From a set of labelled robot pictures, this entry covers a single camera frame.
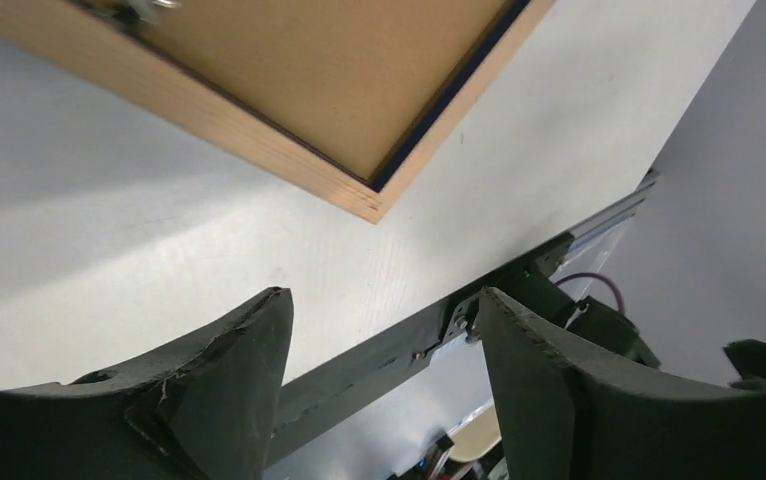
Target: wooden tray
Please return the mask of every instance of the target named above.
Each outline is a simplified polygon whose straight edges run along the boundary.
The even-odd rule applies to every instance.
[[[553,1],[183,0],[130,36],[0,0],[0,35],[377,222]]]

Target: white table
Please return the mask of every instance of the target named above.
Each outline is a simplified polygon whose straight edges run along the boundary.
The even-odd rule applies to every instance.
[[[633,190],[753,0],[559,0],[378,226],[0,40],[0,388],[291,287],[285,381]]]

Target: wooden frame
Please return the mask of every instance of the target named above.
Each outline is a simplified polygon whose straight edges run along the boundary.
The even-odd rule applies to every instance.
[[[0,0],[0,36],[308,192],[377,223],[427,164],[555,0],[510,0],[416,120],[363,181],[139,41],[67,0]]]

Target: wire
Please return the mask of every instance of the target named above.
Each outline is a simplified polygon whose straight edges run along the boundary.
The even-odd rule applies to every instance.
[[[593,280],[600,280],[602,283],[604,283],[607,287],[609,287],[610,290],[613,292],[613,296],[616,298],[616,310],[618,310],[619,313],[624,315],[625,309],[624,309],[624,296],[621,294],[621,290],[619,290],[619,286],[616,285],[616,282],[612,281],[609,277],[606,275],[596,273],[596,272],[580,272],[580,273],[573,273],[567,277],[563,277],[554,283],[556,286],[560,286],[564,283],[570,282],[572,280],[577,280],[578,278],[590,278]]]

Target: wooden box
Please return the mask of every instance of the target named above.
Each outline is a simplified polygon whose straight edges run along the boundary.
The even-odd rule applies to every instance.
[[[122,2],[0,0],[0,35],[377,222],[553,0]]]

